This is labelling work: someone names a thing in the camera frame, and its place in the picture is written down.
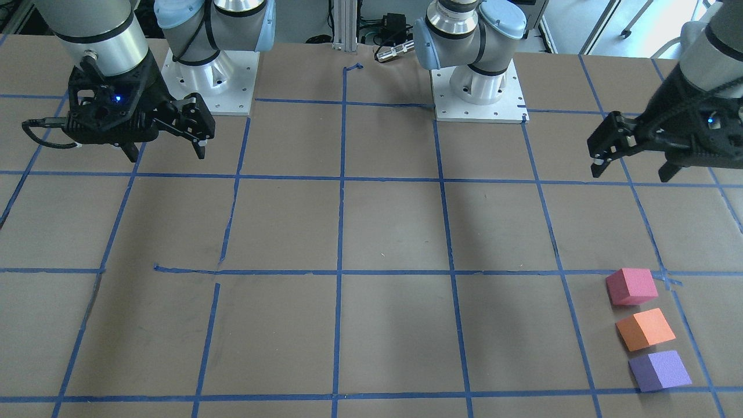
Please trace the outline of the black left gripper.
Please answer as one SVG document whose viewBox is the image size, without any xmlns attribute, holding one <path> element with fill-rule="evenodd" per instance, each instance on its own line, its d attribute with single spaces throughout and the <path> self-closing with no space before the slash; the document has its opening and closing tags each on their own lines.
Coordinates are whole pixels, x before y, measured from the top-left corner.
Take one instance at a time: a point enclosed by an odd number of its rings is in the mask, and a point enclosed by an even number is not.
<svg viewBox="0 0 743 418">
<path fill-rule="evenodd" d="M 687 167 L 738 169 L 741 161 L 741 77 L 703 90 L 673 70 L 638 117 L 610 112 L 587 139 L 592 177 L 611 162 L 642 151 L 664 152 L 662 183 Z"/>
</svg>

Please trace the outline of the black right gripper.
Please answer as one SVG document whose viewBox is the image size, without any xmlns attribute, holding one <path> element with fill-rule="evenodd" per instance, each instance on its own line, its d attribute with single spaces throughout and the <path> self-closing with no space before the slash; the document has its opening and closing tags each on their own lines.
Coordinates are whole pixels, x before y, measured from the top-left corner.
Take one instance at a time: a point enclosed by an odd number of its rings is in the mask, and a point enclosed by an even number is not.
<svg viewBox="0 0 743 418">
<path fill-rule="evenodd" d="M 152 55 L 113 76 L 104 75 L 99 63 L 85 55 L 73 68 L 64 133 L 82 145 L 118 146 L 130 162 L 137 163 L 137 143 L 155 140 L 166 131 L 192 143 L 199 160 L 206 158 L 216 123 L 199 93 L 181 100 L 170 95 Z"/>
</svg>

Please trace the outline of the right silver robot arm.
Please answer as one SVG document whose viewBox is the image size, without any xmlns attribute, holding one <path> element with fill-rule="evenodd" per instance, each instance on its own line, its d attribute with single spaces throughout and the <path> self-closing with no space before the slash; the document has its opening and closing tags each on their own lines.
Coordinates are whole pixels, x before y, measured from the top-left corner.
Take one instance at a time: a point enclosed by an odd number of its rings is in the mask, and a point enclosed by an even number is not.
<svg viewBox="0 0 743 418">
<path fill-rule="evenodd" d="M 67 82 L 64 117 L 22 123 L 41 146 L 69 150 L 112 145 L 131 162 L 138 143 L 162 131 L 185 138 L 197 158 L 215 137 L 204 100 L 238 85 L 229 51 L 262 53 L 275 39 L 274 1 L 156 1 L 157 26 L 186 96 L 171 95 L 128 1 L 37 1 L 53 34 L 75 60 Z"/>
</svg>

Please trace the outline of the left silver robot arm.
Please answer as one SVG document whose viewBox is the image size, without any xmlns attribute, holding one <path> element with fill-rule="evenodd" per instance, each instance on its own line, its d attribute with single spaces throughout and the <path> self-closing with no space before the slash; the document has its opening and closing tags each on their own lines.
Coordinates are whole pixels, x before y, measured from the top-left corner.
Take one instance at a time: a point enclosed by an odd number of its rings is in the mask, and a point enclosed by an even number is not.
<svg viewBox="0 0 743 418">
<path fill-rule="evenodd" d="M 434 1 L 414 24 L 414 48 L 424 69 L 454 68 L 457 98 L 490 105 L 525 29 L 508 1 Z M 741 168 L 741 2 L 717 1 L 684 31 L 679 62 L 644 112 L 610 112 L 587 139 L 594 177 L 642 151 L 665 154 L 661 182 L 685 167 Z"/>
</svg>

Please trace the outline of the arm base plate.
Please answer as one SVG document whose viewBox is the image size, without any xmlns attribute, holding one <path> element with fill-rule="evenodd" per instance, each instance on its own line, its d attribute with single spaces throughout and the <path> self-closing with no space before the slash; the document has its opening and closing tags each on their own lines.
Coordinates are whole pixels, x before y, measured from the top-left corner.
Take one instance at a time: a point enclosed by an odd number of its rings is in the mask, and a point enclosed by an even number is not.
<svg viewBox="0 0 743 418">
<path fill-rule="evenodd" d="M 437 121 L 498 122 L 530 121 L 527 104 L 514 61 L 496 76 L 478 74 L 469 66 L 430 71 Z"/>
<path fill-rule="evenodd" d="M 161 74 L 176 99 L 197 92 L 213 116 L 249 116 L 260 55 L 221 51 L 212 63 L 186 66 L 173 61 L 168 51 Z"/>
</svg>

